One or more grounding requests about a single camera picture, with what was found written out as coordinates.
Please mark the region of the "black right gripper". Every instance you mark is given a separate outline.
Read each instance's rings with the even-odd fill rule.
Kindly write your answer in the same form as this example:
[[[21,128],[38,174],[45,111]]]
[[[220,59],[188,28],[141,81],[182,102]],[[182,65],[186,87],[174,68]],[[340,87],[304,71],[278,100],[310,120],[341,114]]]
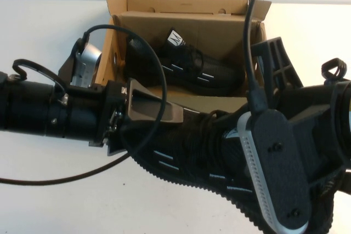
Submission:
[[[252,46],[269,107],[285,90],[286,136],[338,135],[338,84],[303,87],[280,37]]]

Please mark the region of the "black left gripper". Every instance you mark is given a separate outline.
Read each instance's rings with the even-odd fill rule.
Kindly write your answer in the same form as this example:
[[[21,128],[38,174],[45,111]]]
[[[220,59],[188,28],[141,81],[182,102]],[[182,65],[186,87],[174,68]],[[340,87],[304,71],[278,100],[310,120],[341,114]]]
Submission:
[[[108,81],[102,92],[99,108],[97,133],[89,146],[102,147],[107,140],[107,155],[113,156],[127,152],[127,142],[120,132],[116,132],[124,116],[132,122],[155,121],[162,106],[161,96],[153,94],[137,80],[129,79],[125,84]],[[165,109],[161,123],[183,123],[183,108],[172,102],[164,103]]]

